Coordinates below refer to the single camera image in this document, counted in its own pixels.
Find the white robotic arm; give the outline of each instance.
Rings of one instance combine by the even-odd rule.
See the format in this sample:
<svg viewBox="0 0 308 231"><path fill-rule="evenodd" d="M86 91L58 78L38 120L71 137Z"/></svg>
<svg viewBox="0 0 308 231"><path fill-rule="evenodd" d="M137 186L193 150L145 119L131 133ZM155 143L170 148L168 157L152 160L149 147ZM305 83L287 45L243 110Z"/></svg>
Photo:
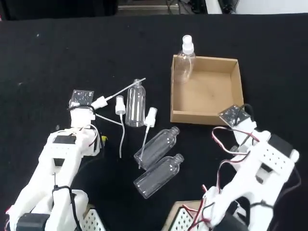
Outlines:
<svg viewBox="0 0 308 231"><path fill-rule="evenodd" d="M256 123L243 110L238 115L239 110L241 110L239 107L233 106L219 115L234 130L236 141L240 145L237 151L249 154L237 155L228 162L237 173L223 190L212 187L205 193L206 201L202 214L204 218L210 220L210 223L201 223L195 230L208 231L210 228L214 228L214 231L268 230L273 217L273 207L299 159L298 151L289 143L268 131L257 131ZM239 118L236 125L235 115ZM230 224L222 224L222 221L230 204L240 197L246 197L250 202L250 222L248 227L237 224L232 229Z"/></svg>
<svg viewBox="0 0 308 231"><path fill-rule="evenodd" d="M41 226L42 231L74 231L76 219L82 221L88 196L81 190L71 191L70 186L82 157L95 156L102 147L98 130L91 124L95 119L92 98L92 91L74 90L72 127L48 137L33 176L8 211L11 231L29 225Z"/></svg>

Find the cardboard box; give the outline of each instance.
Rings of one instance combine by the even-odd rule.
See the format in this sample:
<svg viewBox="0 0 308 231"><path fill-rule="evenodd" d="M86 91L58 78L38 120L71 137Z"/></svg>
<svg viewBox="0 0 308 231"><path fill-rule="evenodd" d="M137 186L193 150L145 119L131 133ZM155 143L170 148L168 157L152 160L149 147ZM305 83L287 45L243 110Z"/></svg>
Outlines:
<svg viewBox="0 0 308 231"><path fill-rule="evenodd" d="M188 82L177 83L173 79L176 57L171 68L170 121L223 125L218 113L244 103L238 61L197 56Z"/></svg>

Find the yellow component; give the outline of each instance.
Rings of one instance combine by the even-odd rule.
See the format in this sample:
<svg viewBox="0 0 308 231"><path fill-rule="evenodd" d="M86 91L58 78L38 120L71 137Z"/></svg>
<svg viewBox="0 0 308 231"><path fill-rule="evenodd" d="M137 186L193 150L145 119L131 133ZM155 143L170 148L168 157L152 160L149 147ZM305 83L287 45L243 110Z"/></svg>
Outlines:
<svg viewBox="0 0 308 231"><path fill-rule="evenodd" d="M102 136L102 141L105 142L106 140L108 140L108 138L106 136Z"/></svg>
<svg viewBox="0 0 308 231"><path fill-rule="evenodd" d="M102 136L102 141L103 141L104 146L105 146L106 140L108 140L108 138L106 136Z"/></svg>

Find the black table surface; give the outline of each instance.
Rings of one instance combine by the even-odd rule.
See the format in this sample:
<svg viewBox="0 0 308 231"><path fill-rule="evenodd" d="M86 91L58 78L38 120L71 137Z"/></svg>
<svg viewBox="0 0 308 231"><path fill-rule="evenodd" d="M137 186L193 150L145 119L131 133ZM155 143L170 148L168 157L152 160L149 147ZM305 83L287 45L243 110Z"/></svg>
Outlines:
<svg viewBox="0 0 308 231"><path fill-rule="evenodd" d="M49 133L70 125L66 108L73 89L109 96L146 77L146 108L158 109L158 131L181 130L170 155L185 160L179 174L148 200L134 188L142 174L132 156L140 148L144 128L126 128L123 159L118 158L122 128L98 120L108 137L104 159L77 175L83 189L111 231L160 230L176 201L198 200L201 185L216 183L220 161L230 158L211 139L211 126L170 123L170 66L181 37L193 37L200 56L239 60L244 100L254 107L260 129L289 141L300 152L297 168L302 186L274 210L277 230L295 230L308 206L307 14L106 17L0 23L0 211L13 204L28 183ZM108 118L115 101L98 110ZM221 132L231 147L232 133ZM222 185L234 176L221 172ZM296 184L291 176L286 186Z"/></svg>

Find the clear plastic bottle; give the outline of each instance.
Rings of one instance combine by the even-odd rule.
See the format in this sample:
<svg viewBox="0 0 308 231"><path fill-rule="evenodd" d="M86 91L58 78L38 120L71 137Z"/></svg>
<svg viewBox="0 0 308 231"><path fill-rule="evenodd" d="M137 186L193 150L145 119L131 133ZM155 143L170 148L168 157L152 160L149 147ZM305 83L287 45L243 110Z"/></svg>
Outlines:
<svg viewBox="0 0 308 231"><path fill-rule="evenodd" d="M138 165L144 170L148 170L175 145L179 132L180 130L177 127L161 130L145 144L142 158L142 148L134 154Z"/></svg>
<svg viewBox="0 0 308 231"><path fill-rule="evenodd" d="M190 35L183 37L182 51L175 59L175 66L173 71L174 81L185 83L190 78L196 55L194 54L193 39Z"/></svg>
<svg viewBox="0 0 308 231"><path fill-rule="evenodd" d="M125 123L131 127L141 127L144 123L145 89L139 79L134 82L136 84L131 86L127 93Z"/></svg>
<svg viewBox="0 0 308 231"><path fill-rule="evenodd" d="M145 199L149 198L177 175L183 161L181 154L164 157L134 181L136 188Z"/></svg>

